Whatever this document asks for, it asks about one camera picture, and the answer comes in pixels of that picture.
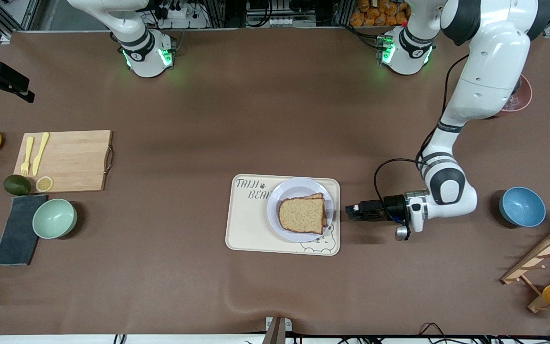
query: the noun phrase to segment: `dark gray towel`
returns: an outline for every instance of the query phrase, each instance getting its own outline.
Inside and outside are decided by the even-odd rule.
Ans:
[[[47,196],[20,196],[11,199],[11,210],[0,240],[0,265],[29,265],[37,235],[33,232],[33,215]]]

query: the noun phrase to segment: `toast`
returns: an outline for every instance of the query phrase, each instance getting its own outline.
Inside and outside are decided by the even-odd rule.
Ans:
[[[314,193],[311,196],[303,197],[304,200],[312,200],[314,198],[323,198],[324,194],[321,192]],[[326,212],[324,211],[324,217],[321,219],[321,226],[327,227],[328,226],[328,220],[326,219]]]
[[[323,234],[324,198],[290,198],[279,205],[281,227],[294,233]]]

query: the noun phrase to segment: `plate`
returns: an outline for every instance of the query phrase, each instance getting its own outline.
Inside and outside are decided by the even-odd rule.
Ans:
[[[292,242],[309,242],[321,237],[322,235],[315,233],[294,233],[286,231],[279,223],[279,205],[286,198],[306,197],[319,192],[324,195],[324,210],[326,213],[326,220],[328,221],[326,228],[328,228],[332,223],[334,205],[325,187],[309,178],[292,178],[278,185],[271,193],[269,201],[266,204],[266,214],[275,233]]]

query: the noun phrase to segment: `plastic knife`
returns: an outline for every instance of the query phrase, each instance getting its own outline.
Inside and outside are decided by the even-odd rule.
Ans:
[[[42,142],[40,143],[40,151],[37,153],[37,157],[33,159],[33,176],[37,176],[37,171],[40,167],[40,161],[42,161],[42,155],[44,154],[44,148],[46,148],[46,143],[48,143],[48,139],[50,138],[50,133],[45,132],[42,135]]]

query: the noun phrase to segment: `tray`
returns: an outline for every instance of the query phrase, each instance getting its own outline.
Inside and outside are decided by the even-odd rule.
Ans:
[[[290,242],[281,238],[266,215],[273,190],[290,178],[260,174],[239,174],[231,185],[231,202],[226,226],[226,245],[232,250],[334,256],[340,248],[340,185],[334,179],[312,178],[325,187],[334,203],[332,223],[324,235],[311,242]]]

